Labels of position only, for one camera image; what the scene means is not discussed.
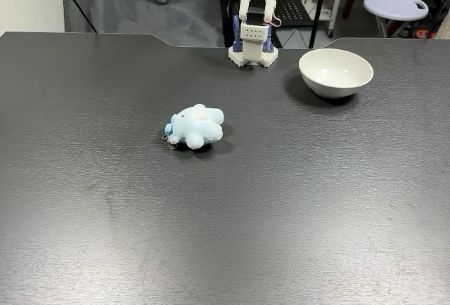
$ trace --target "white bowl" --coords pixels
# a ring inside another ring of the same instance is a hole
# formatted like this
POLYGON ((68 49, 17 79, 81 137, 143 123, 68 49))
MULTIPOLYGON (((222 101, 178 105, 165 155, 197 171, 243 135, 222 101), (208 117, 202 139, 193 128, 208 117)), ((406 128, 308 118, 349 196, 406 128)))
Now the white bowl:
POLYGON ((336 48, 308 52, 298 66, 309 88, 329 99, 355 94, 373 77, 373 68, 366 59, 336 48))

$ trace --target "gray fabric curtain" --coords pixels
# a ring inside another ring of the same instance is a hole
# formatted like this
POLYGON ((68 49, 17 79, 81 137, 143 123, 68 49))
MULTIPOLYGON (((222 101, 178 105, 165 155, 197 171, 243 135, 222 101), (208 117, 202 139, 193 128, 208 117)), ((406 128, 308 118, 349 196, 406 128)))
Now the gray fabric curtain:
MULTIPOLYGON (((224 46, 219 0, 77 0, 99 33, 152 34, 175 46, 224 46)), ((66 32, 90 32, 64 0, 66 32)))

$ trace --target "stool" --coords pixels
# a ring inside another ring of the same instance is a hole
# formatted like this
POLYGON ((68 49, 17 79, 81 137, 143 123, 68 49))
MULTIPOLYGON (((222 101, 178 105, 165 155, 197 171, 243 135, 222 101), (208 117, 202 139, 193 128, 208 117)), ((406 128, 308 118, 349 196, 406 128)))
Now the stool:
POLYGON ((364 8, 375 15, 380 30, 378 36, 382 35, 384 38, 389 38, 386 19, 403 22, 391 36, 391 38, 394 38, 410 22, 420 20, 428 14, 428 6, 421 0, 364 0, 364 8))

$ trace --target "light blue plush toy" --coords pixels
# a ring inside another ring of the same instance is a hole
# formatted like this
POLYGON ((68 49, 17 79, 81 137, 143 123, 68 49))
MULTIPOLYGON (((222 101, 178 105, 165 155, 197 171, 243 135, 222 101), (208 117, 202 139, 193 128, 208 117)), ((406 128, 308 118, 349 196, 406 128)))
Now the light blue plush toy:
POLYGON ((164 139, 171 148, 177 143, 185 143, 190 149, 198 149, 222 138, 221 123, 224 113, 217 108, 206 108, 199 103, 174 114, 165 128, 164 139))

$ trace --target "white wall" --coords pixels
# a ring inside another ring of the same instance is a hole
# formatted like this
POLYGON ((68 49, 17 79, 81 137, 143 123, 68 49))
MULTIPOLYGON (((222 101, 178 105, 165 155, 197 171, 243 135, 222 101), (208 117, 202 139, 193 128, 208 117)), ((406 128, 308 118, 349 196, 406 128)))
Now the white wall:
POLYGON ((64 32, 63 0, 0 0, 5 31, 64 32))

